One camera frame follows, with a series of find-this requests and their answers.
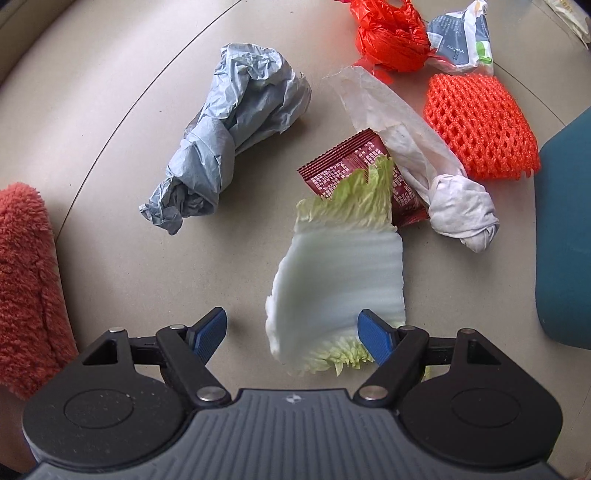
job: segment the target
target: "orange foam net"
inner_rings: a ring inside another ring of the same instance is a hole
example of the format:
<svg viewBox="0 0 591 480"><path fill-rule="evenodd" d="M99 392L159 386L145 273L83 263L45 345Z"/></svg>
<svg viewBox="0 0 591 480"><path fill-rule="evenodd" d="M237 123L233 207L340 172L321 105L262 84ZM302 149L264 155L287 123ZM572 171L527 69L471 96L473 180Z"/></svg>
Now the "orange foam net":
<svg viewBox="0 0 591 480"><path fill-rule="evenodd" d="M495 77L435 75L424 118L472 180L518 180L522 171L529 177L541 167L527 120Z"/></svg>
<svg viewBox="0 0 591 480"><path fill-rule="evenodd" d="M355 44L362 57L398 72L423 68L431 44L410 0L400 8L383 0L351 0L350 10L359 23Z"/></svg>

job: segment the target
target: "blue gripper pad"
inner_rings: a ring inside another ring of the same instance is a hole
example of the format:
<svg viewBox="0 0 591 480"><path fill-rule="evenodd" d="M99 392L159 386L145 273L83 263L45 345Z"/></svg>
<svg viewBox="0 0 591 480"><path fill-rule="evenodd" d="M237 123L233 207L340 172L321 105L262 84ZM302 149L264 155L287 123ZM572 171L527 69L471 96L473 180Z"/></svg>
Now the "blue gripper pad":
<svg viewBox="0 0 591 480"><path fill-rule="evenodd" d="M371 310L361 310L357 317L359 340L378 365L382 365L395 349L394 332L395 329Z"/></svg>
<svg viewBox="0 0 591 480"><path fill-rule="evenodd" d="M221 307L214 308L187 332L187 341L193 352L206 365L220 346L228 329L228 317Z"/></svg>
<svg viewBox="0 0 591 480"><path fill-rule="evenodd" d="M540 151L535 302L546 334L591 349L591 109Z"/></svg>

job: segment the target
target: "crumpled plastic bag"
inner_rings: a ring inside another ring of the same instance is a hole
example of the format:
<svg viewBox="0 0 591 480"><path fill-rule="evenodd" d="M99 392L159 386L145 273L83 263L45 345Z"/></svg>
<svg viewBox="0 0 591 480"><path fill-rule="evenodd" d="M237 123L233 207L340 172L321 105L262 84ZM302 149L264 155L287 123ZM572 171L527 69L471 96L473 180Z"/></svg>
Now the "crumpled plastic bag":
<svg viewBox="0 0 591 480"><path fill-rule="evenodd" d="M310 104L310 84L276 50L230 43L221 56L205 104L185 129L166 179L139 207L170 235L183 218L215 212L220 192L232 181L235 156L284 132Z"/></svg>
<svg viewBox="0 0 591 480"><path fill-rule="evenodd" d="M411 0L395 7L385 0L347 0L359 24L355 45L363 64L416 72L431 54L421 15Z"/></svg>
<svg viewBox="0 0 591 480"><path fill-rule="evenodd" d="M436 55L428 62L446 73L493 75L487 8L485 0L475 0L462 12L446 13L431 20L427 35Z"/></svg>
<svg viewBox="0 0 591 480"><path fill-rule="evenodd" d="M499 220L485 188L469 180L461 162L425 121L387 85L361 67L328 77L353 126L376 132L404 180L429 205L431 226L472 251L491 243Z"/></svg>

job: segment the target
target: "snack packet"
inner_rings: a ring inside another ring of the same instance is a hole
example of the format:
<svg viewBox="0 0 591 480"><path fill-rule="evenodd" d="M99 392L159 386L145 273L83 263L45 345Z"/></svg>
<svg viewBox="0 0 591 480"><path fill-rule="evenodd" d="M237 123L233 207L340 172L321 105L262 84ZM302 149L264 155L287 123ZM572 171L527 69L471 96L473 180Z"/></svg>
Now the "snack packet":
<svg viewBox="0 0 591 480"><path fill-rule="evenodd" d="M447 13L430 21L427 36L436 55L427 63L445 73L493 75L486 9L484 0L475 0L463 12Z"/></svg>
<svg viewBox="0 0 591 480"><path fill-rule="evenodd" d="M376 133L366 129L300 167L298 173L315 193L330 198L342 179L357 169L374 165L380 155L388 156L388 150ZM404 181L396 165L393 176L392 224L401 227L428 219L419 196Z"/></svg>
<svg viewBox="0 0 591 480"><path fill-rule="evenodd" d="M556 15L579 37L588 50L591 45L591 17L574 0L545 0Z"/></svg>

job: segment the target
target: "red sauce packet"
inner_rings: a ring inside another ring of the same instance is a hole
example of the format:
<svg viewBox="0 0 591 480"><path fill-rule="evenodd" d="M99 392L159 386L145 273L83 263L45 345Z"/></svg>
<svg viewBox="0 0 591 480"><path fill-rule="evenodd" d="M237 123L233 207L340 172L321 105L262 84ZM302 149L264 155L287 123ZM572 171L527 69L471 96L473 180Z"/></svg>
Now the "red sauce packet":
<svg viewBox="0 0 591 480"><path fill-rule="evenodd" d="M315 158L298 173L310 188L330 198L337 184L359 168L367 169L380 155L388 156L388 150L380 137L367 129L331 148ZM394 188L392 190L392 224L398 227L428 219L427 210L416 192L404 181L394 166Z"/></svg>

